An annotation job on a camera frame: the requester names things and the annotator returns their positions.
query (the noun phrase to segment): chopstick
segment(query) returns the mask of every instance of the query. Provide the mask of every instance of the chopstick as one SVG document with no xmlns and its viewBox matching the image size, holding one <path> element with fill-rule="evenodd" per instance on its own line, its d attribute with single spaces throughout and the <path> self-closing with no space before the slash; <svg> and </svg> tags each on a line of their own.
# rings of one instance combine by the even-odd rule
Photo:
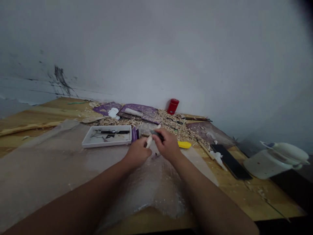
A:
<svg viewBox="0 0 313 235">
<path fill-rule="evenodd" d="M 185 120 L 195 120 L 195 121 L 209 121 L 209 122 L 213 122 L 211 121 L 209 118 L 196 118 L 196 117 L 183 117 L 182 119 Z"/>
</svg>

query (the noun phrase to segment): person's hand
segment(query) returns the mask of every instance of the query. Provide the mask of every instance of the person's hand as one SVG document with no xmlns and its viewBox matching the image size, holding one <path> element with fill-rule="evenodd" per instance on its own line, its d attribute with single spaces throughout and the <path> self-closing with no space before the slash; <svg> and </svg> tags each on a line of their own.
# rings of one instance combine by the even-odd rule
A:
<svg viewBox="0 0 313 235">
<path fill-rule="evenodd" d="M 147 138 L 145 137 L 132 143 L 122 161 L 134 169 L 142 166 L 152 154 L 151 149 L 143 147 L 146 141 Z"/>
<path fill-rule="evenodd" d="M 155 131 L 160 133 L 164 138 L 162 142 L 157 135 L 152 135 L 160 154 L 171 163 L 181 158 L 183 154 L 179 149 L 176 136 L 164 128 L 155 129 Z"/>
</svg>

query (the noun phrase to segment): person's arm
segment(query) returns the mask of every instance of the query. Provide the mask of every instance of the person's arm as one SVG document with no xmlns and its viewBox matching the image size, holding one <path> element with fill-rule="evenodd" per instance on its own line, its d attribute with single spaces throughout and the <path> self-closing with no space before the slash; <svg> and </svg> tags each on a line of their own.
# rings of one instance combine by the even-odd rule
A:
<svg viewBox="0 0 313 235">
<path fill-rule="evenodd" d="M 92 234 L 119 186 L 152 154 L 143 147 L 145 143 L 146 138 L 135 141 L 120 162 L 35 211 L 3 234 Z"/>
<path fill-rule="evenodd" d="M 153 135 L 156 146 L 184 182 L 195 215 L 206 234 L 259 234 L 249 216 L 181 153 L 175 135 L 163 128 L 155 131 L 164 137 L 161 142 Z"/>
</svg>

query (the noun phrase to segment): wood strip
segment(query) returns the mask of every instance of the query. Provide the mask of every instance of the wood strip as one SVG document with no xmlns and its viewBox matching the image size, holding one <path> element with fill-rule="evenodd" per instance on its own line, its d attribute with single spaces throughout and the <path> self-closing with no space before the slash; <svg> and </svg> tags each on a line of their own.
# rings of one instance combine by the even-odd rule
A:
<svg viewBox="0 0 313 235">
<path fill-rule="evenodd" d="M 12 128 L 4 129 L 4 130 L 0 131 L 0 136 L 10 135 L 10 134 L 13 134 L 13 133 L 27 131 L 27 130 L 32 130 L 32 129 L 37 129 L 37 128 L 55 127 L 55 126 L 59 125 L 60 123 L 62 123 L 62 121 L 46 122 L 46 123 L 35 123 L 35 124 L 29 124 L 29 125 L 26 125 L 26 126 L 12 127 Z"/>
</svg>

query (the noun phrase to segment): purple cardboard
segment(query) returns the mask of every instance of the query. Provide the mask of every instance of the purple cardboard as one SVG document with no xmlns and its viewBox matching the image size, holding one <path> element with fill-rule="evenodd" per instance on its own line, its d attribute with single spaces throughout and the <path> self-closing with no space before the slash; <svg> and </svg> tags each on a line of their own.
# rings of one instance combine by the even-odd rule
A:
<svg viewBox="0 0 313 235">
<path fill-rule="evenodd" d="M 111 108 L 117 108 L 118 111 L 120 111 L 123 108 L 123 105 L 115 102 L 105 103 L 99 107 L 95 107 L 92 110 L 102 114 L 103 116 L 108 116 L 108 112 L 111 110 Z"/>
<path fill-rule="evenodd" d="M 124 112 L 125 109 L 127 108 L 143 113 L 143 116 L 142 116 L 143 120 L 147 120 L 155 124 L 159 124 L 158 122 L 154 121 L 154 118 L 158 115 L 156 108 L 151 107 L 151 106 L 141 105 L 141 104 L 125 104 L 125 106 L 120 111 Z"/>
</svg>

